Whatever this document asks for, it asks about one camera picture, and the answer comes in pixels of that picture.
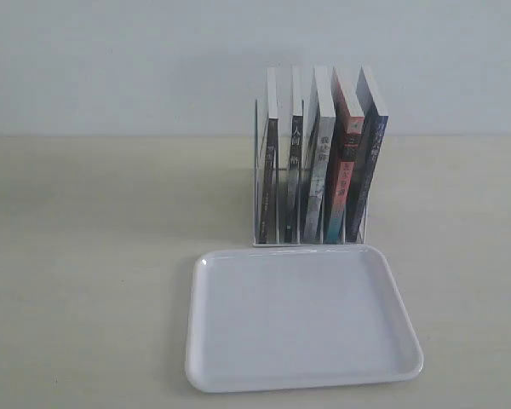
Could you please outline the grey white spine book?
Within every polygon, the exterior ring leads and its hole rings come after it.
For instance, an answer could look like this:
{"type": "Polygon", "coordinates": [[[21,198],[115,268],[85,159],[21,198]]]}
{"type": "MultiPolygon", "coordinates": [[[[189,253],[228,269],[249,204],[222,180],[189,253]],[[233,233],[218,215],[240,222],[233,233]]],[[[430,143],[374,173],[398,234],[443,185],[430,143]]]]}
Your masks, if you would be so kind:
{"type": "Polygon", "coordinates": [[[315,66],[308,110],[308,142],[305,165],[310,170],[303,240],[317,239],[319,215],[335,128],[336,111],[327,66],[315,66]]]}

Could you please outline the red orange spine book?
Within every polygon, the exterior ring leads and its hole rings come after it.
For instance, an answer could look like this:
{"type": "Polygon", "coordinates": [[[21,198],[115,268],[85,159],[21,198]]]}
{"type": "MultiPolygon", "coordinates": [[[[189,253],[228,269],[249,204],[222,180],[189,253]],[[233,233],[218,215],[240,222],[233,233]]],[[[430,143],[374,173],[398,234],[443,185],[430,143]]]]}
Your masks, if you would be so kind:
{"type": "Polygon", "coordinates": [[[340,238],[348,189],[365,120],[365,113],[344,67],[333,68],[331,91],[336,121],[326,180],[324,213],[326,244],[336,243],[340,238]]]}

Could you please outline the blue moon cover book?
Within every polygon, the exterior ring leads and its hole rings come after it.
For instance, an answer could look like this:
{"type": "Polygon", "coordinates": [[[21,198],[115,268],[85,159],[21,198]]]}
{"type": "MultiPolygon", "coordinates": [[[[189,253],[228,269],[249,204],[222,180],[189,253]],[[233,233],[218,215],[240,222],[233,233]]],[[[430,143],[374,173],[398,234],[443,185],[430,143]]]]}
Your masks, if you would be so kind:
{"type": "Polygon", "coordinates": [[[358,239],[359,227],[388,124],[388,108],[374,73],[367,65],[360,68],[356,95],[364,111],[365,120],[346,204],[345,240],[352,243],[358,239]]]}

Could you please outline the dark thin book leftmost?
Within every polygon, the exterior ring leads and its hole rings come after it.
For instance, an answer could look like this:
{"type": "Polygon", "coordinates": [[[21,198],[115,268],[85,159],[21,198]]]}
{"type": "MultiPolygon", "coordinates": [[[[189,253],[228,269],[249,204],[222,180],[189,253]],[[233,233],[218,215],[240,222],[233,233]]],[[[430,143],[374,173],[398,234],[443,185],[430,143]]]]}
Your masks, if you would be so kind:
{"type": "Polygon", "coordinates": [[[264,127],[261,136],[260,165],[260,209],[258,242],[266,243],[273,224],[273,178],[278,148],[278,97],[276,68],[267,69],[266,105],[264,127]]]}

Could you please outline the black spine book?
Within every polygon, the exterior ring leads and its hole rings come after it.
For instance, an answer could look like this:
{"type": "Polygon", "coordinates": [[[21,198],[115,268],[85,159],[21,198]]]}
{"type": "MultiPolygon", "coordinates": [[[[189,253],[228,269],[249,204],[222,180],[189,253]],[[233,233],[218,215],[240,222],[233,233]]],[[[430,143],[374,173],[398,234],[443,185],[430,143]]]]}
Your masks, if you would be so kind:
{"type": "Polygon", "coordinates": [[[298,66],[293,66],[291,68],[290,149],[284,219],[285,243],[294,243],[297,241],[297,207],[301,179],[302,137],[303,101],[301,95],[301,69],[298,66]]]}

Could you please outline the white plastic tray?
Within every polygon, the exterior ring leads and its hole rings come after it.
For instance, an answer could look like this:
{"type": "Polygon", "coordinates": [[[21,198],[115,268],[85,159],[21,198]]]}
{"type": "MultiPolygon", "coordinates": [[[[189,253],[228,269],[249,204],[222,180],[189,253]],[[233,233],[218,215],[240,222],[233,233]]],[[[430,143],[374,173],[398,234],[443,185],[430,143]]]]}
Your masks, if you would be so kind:
{"type": "Polygon", "coordinates": [[[185,373],[207,393],[393,383],[422,348],[370,245],[212,251],[195,263],[185,373]]]}

